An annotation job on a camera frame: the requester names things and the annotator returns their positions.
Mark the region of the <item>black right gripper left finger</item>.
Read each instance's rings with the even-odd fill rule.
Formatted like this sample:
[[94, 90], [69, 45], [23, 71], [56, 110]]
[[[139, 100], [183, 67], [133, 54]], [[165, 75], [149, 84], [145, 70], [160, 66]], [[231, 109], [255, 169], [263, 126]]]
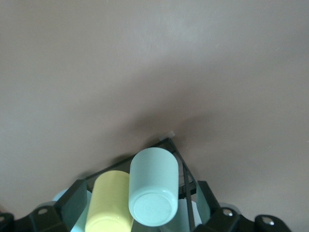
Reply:
[[16, 221], [16, 232], [70, 232], [87, 203], [86, 180], [76, 180], [52, 205], [42, 205]]

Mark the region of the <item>yellow cup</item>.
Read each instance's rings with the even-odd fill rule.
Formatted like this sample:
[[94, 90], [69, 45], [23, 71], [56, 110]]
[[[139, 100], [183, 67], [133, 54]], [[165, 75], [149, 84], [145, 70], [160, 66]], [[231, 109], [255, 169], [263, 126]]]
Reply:
[[85, 232], [131, 232], [128, 192], [128, 173], [113, 170], [101, 174], [94, 182]]

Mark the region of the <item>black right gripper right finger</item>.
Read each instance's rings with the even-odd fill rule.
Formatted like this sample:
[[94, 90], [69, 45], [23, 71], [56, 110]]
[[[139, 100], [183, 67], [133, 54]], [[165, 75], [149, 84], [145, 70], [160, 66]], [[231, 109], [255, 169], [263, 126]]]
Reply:
[[238, 213], [221, 207], [206, 181], [197, 181], [197, 210], [202, 223], [195, 232], [237, 232]]

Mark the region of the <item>mint green cup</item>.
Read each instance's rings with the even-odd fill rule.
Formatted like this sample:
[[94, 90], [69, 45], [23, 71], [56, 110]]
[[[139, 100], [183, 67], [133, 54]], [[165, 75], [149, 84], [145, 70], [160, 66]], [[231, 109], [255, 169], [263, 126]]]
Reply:
[[129, 211], [138, 223], [159, 227], [178, 210], [179, 167], [166, 149], [150, 147], [136, 154], [129, 172]]

